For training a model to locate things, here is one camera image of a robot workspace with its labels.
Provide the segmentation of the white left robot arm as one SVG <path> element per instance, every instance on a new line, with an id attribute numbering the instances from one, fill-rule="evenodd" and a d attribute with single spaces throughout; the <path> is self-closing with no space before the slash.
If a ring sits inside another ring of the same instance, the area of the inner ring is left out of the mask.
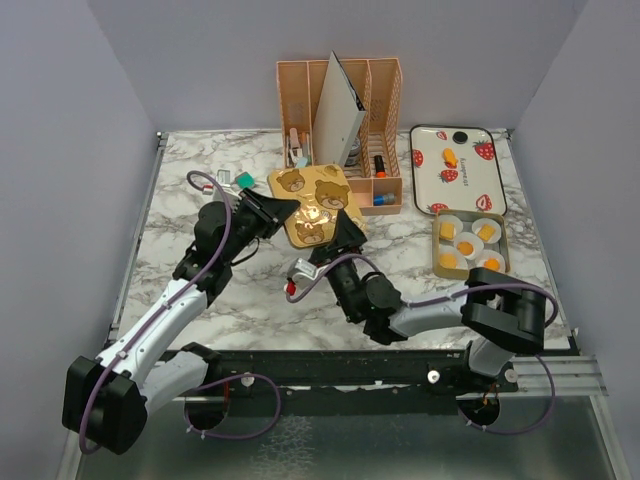
<path id="1" fill-rule="evenodd" d="M 67 370 L 62 424 L 78 434 L 82 453 L 105 448 L 122 454 L 155 409 L 184 391 L 206 395 L 218 388 L 220 369 L 193 352 L 153 369 L 223 292 L 236 257 L 252 241 L 271 238 L 299 206 L 244 189 L 236 201 L 223 196 L 199 210 L 194 240 L 156 303 L 97 357 L 79 356 Z"/>

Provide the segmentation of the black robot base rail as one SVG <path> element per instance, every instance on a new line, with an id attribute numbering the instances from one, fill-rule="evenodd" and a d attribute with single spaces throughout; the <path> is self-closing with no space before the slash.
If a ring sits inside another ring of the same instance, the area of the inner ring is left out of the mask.
<path id="1" fill-rule="evenodd" d="M 199 424 L 223 417 L 453 415 L 457 398 L 517 391 L 514 365 L 497 378 L 466 368 L 462 350 L 221 350 L 201 348 L 212 366 L 202 392 L 180 396 Z M 213 381 L 229 377 L 224 386 Z"/>

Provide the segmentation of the rectangular yellow cracker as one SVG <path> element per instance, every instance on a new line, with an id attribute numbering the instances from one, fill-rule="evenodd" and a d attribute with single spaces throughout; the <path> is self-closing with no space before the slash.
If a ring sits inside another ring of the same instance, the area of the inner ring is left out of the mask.
<path id="1" fill-rule="evenodd" d="M 495 233 L 496 229 L 493 226 L 491 226 L 490 224 L 483 224 L 476 235 L 485 243 L 490 243 Z"/>

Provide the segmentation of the gold metal cookie tin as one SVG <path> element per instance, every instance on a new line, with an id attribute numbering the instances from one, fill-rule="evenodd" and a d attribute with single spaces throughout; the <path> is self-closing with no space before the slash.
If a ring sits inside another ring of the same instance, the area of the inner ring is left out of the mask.
<path id="1" fill-rule="evenodd" d="M 432 264 L 436 276 L 465 280 L 473 268 L 509 273 L 511 262 L 502 216 L 444 209 L 432 224 Z"/>

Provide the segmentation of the rectangular tan biscuit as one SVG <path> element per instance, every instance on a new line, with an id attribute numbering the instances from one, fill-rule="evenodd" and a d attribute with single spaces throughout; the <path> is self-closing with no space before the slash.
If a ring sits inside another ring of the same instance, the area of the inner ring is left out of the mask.
<path id="1" fill-rule="evenodd" d="M 439 227 L 439 236 L 445 240 L 452 240 L 456 236 L 456 227 L 450 222 L 443 222 Z"/>

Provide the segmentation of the silver tin lid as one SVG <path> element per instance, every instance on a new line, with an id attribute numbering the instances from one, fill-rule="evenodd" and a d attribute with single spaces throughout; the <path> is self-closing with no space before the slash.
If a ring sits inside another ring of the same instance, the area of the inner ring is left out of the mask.
<path id="1" fill-rule="evenodd" d="M 354 193 L 337 165 L 274 170 L 267 182 L 274 198 L 300 202 L 299 208 L 285 222 L 287 236 L 295 248 L 328 243 L 341 210 L 361 230 L 366 230 Z"/>

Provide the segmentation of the small oval brown cookie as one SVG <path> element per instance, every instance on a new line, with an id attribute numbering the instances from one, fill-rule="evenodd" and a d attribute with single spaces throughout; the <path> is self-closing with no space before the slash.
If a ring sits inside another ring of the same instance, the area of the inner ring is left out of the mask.
<path id="1" fill-rule="evenodd" d="M 474 253 L 474 246 L 470 242 L 462 241 L 457 244 L 458 251 L 464 255 L 472 255 Z"/>

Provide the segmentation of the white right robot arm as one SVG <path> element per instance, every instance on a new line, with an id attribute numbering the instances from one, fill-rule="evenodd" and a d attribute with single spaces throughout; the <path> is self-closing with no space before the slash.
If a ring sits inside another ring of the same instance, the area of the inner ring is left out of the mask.
<path id="1" fill-rule="evenodd" d="M 461 383 L 472 391 L 491 384 L 514 355 L 543 351 L 546 305 L 555 303 L 544 289 L 476 267 L 461 290 L 406 299 L 377 267 L 358 273 L 357 260 L 373 264 L 362 255 L 365 242 L 362 230 L 339 212 L 332 239 L 314 248 L 309 262 L 328 280 L 346 320 L 361 324 L 370 340 L 391 345 L 428 331 L 466 327 L 479 336 L 459 367 Z"/>

